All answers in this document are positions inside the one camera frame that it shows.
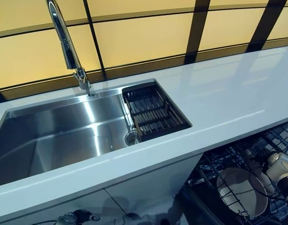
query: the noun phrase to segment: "chrome faucet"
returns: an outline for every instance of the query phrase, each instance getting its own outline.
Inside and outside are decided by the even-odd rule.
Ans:
[[[70,34],[66,27],[64,18],[60,12],[56,0],[47,0],[47,6],[53,21],[55,30],[59,36],[61,48],[64,53],[66,66],[68,69],[75,69],[74,77],[78,80],[81,89],[86,90],[90,95],[89,88],[91,87],[84,68],[81,66],[76,50],[72,43]]]

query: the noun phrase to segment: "wire rack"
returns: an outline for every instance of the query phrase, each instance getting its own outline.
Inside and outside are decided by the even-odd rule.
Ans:
[[[196,174],[199,174],[199,176],[194,178],[190,176],[189,184],[193,186],[205,182],[209,188],[218,189],[219,187],[214,184],[214,180],[221,179],[221,185],[225,185],[228,192],[220,198],[223,200],[226,195],[234,197],[234,202],[231,202],[228,206],[232,204],[240,205],[242,210],[239,210],[237,214],[235,213],[240,224],[266,224],[265,222],[269,219],[281,222],[288,215],[288,207],[284,201],[269,198],[265,212],[258,217],[251,217],[221,176],[221,172],[229,167],[238,167],[249,171],[243,152],[250,150],[253,155],[257,155],[264,149],[283,152],[288,155],[288,122],[205,153],[195,168]],[[283,198],[278,187],[273,182],[272,185],[275,189],[273,196]]]
[[[155,82],[124,88],[122,93],[141,141],[190,127]]]

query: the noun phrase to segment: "kitchen sink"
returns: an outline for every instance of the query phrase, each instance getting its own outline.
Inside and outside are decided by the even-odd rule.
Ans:
[[[122,89],[142,83],[7,111],[0,122],[0,185],[138,143]]]

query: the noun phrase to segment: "cabinet door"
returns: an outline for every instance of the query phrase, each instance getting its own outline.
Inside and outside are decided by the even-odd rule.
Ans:
[[[100,190],[89,195],[82,196],[77,199],[66,201],[44,210],[10,220],[8,222],[2,222],[2,225],[31,225],[47,220],[56,220],[59,216],[62,216],[68,212],[74,212],[78,209],[85,209],[90,211],[94,215],[101,217],[97,222],[86,222],[84,225],[112,225],[114,219],[123,215],[123,211],[118,205],[110,198],[105,190]]]
[[[170,164],[117,185],[107,192],[126,213],[138,213],[179,192],[202,155]]]

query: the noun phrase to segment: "backsplash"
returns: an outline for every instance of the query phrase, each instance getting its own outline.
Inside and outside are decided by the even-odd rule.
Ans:
[[[288,45],[288,0],[58,3],[91,82]],[[0,0],[0,101],[77,86],[71,73],[46,0]]]

